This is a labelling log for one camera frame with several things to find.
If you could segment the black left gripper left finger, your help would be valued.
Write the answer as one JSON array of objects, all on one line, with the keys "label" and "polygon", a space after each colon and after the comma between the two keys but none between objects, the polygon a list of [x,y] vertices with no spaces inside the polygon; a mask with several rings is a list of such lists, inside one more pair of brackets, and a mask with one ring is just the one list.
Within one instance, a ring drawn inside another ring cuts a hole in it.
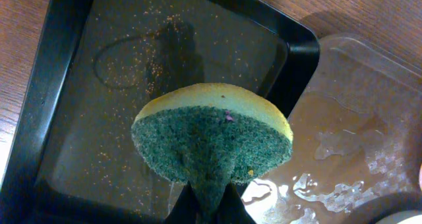
[{"label": "black left gripper left finger", "polygon": [[181,191],[164,224],[196,224],[198,201],[188,182]]}]

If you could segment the cream white plate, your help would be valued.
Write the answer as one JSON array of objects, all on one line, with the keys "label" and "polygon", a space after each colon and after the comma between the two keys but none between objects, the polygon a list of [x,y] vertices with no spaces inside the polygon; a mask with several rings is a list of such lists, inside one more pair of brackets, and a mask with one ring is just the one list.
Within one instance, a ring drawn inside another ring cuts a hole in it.
[{"label": "cream white plate", "polygon": [[421,217],[421,193],[397,192],[355,208],[341,224],[393,224]]}]

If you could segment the green and yellow sponge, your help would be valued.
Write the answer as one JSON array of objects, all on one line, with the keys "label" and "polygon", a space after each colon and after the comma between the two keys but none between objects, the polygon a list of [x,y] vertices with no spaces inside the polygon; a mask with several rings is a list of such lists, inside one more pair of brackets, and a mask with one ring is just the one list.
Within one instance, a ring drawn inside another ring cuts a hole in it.
[{"label": "green and yellow sponge", "polygon": [[293,132],[271,102],[242,87],[199,83],[148,102],[131,137],[159,176],[191,185],[200,216],[216,213],[228,184],[245,184],[290,160]]}]

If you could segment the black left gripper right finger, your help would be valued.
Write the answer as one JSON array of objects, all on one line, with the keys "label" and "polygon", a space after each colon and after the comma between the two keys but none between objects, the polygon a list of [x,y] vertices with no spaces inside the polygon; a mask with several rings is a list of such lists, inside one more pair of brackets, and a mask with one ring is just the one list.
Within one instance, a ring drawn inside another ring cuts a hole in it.
[{"label": "black left gripper right finger", "polygon": [[247,213],[236,187],[229,183],[217,209],[217,224],[256,224]]}]

